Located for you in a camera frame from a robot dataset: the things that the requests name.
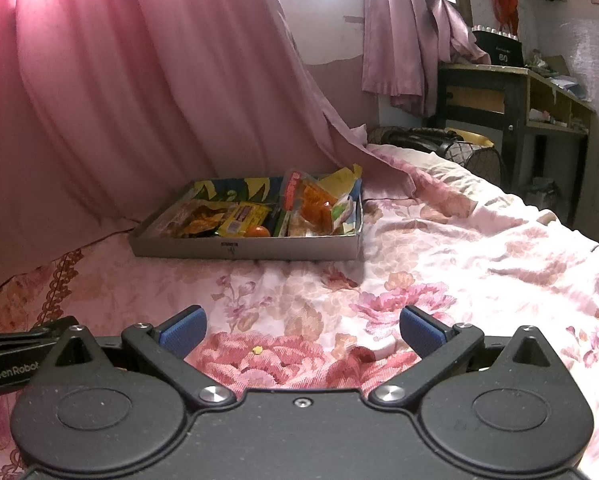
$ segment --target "floral pattern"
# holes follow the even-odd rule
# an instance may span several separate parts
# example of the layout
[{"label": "floral pattern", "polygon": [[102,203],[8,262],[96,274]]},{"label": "floral pattern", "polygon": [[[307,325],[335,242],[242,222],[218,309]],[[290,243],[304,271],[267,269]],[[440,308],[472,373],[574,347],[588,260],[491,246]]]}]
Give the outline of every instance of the floral pattern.
[{"label": "floral pattern", "polygon": [[[596,414],[582,470],[599,480],[599,248],[542,224],[492,186],[460,192],[476,179],[456,168],[437,173],[448,185],[400,161],[396,148],[371,150],[403,166],[418,190],[365,202],[359,261],[135,258],[118,234],[0,287],[0,332],[71,315],[96,335],[114,334],[201,304],[208,335],[186,360],[241,395],[255,387],[368,393],[418,362],[399,336],[407,304],[492,335],[535,324]],[[0,397],[0,480],[22,471],[8,430],[14,400]]]}]

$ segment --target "curtain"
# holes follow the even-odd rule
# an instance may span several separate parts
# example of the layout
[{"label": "curtain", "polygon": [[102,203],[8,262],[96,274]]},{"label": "curtain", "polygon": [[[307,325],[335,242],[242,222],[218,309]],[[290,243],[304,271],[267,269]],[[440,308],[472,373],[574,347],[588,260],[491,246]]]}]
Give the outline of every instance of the curtain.
[{"label": "curtain", "polygon": [[278,0],[0,0],[0,283],[131,228],[199,178],[360,164]]},{"label": "curtain", "polygon": [[441,62],[490,63],[447,0],[365,0],[362,89],[418,117],[437,105]]}]

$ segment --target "black bag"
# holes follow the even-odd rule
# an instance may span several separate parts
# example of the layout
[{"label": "black bag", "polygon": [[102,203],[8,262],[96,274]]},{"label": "black bag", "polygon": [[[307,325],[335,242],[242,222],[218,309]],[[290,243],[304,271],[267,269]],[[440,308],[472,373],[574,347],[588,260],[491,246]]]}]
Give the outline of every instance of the black bag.
[{"label": "black bag", "polygon": [[388,126],[373,130],[369,142],[435,153],[441,158],[456,162],[495,186],[502,186],[504,168],[499,152],[494,147],[487,148],[466,142],[452,130],[446,132],[437,128]]}]

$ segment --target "cardboard box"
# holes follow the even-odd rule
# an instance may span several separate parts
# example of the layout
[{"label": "cardboard box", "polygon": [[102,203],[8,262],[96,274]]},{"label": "cardboard box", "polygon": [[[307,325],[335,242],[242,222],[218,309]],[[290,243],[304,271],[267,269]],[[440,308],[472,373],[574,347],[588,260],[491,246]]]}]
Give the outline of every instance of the cardboard box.
[{"label": "cardboard box", "polygon": [[[281,182],[281,178],[271,181]],[[226,182],[221,179],[207,182]],[[315,237],[271,238],[172,238],[149,237],[146,231],[167,209],[182,199],[196,186],[187,184],[129,234],[129,243],[135,256],[154,258],[200,258],[215,260],[356,260],[361,250],[362,204],[355,207],[355,230],[346,235]]]}]

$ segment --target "metal bolt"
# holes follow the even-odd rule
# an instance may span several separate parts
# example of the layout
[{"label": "metal bolt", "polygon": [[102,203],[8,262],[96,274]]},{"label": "metal bolt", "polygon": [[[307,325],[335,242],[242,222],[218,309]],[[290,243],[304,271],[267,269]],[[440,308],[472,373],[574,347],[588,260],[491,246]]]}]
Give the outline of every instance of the metal bolt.
[{"label": "metal bolt", "polygon": [[231,391],[224,386],[206,386],[202,388],[200,392],[200,399],[204,402],[212,402],[217,404],[218,402],[224,402],[230,399]]},{"label": "metal bolt", "polygon": [[306,397],[300,397],[299,399],[293,400],[293,404],[295,404],[295,406],[298,408],[308,408],[311,404],[313,404],[313,401],[307,399]]},{"label": "metal bolt", "polygon": [[404,388],[395,386],[394,384],[384,384],[375,389],[375,396],[383,402],[395,402],[406,397]]}]

